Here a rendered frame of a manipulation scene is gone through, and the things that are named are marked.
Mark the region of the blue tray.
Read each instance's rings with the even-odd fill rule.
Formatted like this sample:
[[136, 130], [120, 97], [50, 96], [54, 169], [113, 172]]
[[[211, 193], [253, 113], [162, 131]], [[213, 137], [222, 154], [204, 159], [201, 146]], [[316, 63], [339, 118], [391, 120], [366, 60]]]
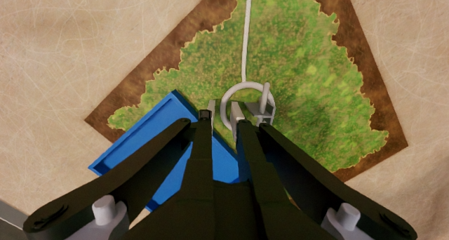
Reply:
[[[88, 169], [98, 176], [104, 175], [154, 136], [181, 118], [188, 118], [191, 119], [191, 122], [197, 122], [199, 114], [174, 90], [101, 154]], [[180, 189], [192, 145], [193, 142], [191, 142], [187, 151], [182, 155], [155, 195], [145, 206], [145, 209], [149, 212], [152, 212]], [[237, 155], [214, 130], [212, 135], [212, 159], [214, 180], [227, 183], [239, 182]]]

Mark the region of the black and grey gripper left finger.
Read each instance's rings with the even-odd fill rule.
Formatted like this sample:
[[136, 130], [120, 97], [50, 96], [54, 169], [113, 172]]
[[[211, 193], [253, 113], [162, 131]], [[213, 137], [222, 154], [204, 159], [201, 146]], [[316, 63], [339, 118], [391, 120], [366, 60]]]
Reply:
[[117, 240], [193, 142], [166, 240], [215, 240], [212, 135], [215, 100], [199, 120], [181, 118], [100, 177], [36, 209], [29, 240]]

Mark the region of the white ring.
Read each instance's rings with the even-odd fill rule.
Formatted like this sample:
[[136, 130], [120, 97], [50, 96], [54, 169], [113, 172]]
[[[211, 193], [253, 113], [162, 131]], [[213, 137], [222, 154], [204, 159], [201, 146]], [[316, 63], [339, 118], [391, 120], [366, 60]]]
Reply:
[[[229, 119], [227, 118], [227, 115], [226, 115], [227, 101], [232, 96], [232, 94], [234, 94], [235, 92], [237, 92], [238, 90], [241, 90], [243, 88], [254, 88], [254, 89], [257, 89], [260, 92], [262, 92], [263, 85], [259, 84], [257, 82], [254, 82], [254, 81], [241, 82], [241, 83], [238, 83], [238, 84], [232, 86], [224, 94], [224, 96], [222, 97], [221, 103], [220, 103], [220, 116], [221, 116], [221, 119], [222, 119], [222, 122], [224, 123], [224, 125], [231, 131], [232, 131], [231, 122], [229, 121]], [[270, 102], [271, 104], [273, 104], [273, 106], [275, 106], [274, 98], [273, 98], [272, 94], [270, 93], [270, 91], [269, 91], [269, 94], [267, 97], [267, 101]]]

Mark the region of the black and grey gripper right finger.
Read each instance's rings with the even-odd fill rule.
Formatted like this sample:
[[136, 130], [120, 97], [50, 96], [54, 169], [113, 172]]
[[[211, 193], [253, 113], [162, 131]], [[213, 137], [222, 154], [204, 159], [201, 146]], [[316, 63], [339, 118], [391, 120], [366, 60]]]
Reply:
[[230, 122], [239, 182], [250, 182], [260, 240], [312, 240], [286, 191], [337, 240], [418, 238], [402, 217], [344, 184], [272, 125], [253, 126], [238, 102], [232, 102]]

